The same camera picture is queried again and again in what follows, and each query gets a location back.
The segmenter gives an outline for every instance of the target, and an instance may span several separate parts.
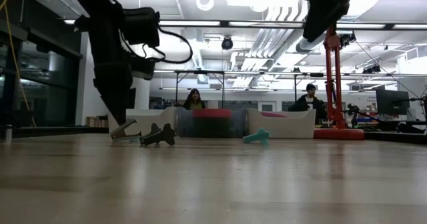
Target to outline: floor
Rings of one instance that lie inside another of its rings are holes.
[[[425,223],[427,148],[108,135],[0,145],[0,223]]]

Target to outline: yellow cable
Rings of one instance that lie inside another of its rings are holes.
[[[16,76],[18,78],[19,86],[21,87],[22,96],[24,97],[24,101],[25,101],[25,104],[27,106],[27,110],[28,110],[28,112],[31,113],[31,110],[30,110],[29,105],[28,105],[27,96],[25,95],[25,92],[24,92],[24,86],[22,85],[22,82],[21,82],[21,75],[19,73],[19,66],[18,66],[18,61],[16,59],[15,48],[13,47],[13,38],[12,38],[12,32],[11,32],[11,24],[9,22],[9,12],[7,10],[6,2],[7,2],[7,0],[3,1],[3,3],[0,5],[0,10],[3,8],[3,6],[5,7],[7,30],[9,32],[9,40],[11,42],[13,62],[15,63],[15,67],[16,67]],[[34,116],[32,114],[31,114],[31,120],[33,121],[34,127],[37,127],[37,125],[35,124],[35,121],[34,121]]]

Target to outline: computer monitor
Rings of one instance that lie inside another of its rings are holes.
[[[376,90],[378,114],[406,115],[410,107],[409,94],[406,91]]]

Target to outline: door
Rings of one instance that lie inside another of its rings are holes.
[[[258,101],[258,111],[276,111],[275,101]]]

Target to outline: teal plastic piece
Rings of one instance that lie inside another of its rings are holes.
[[[270,132],[266,131],[264,128],[259,128],[258,133],[244,137],[243,142],[251,143],[254,141],[261,141],[262,145],[268,145],[268,138],[270,138]]]

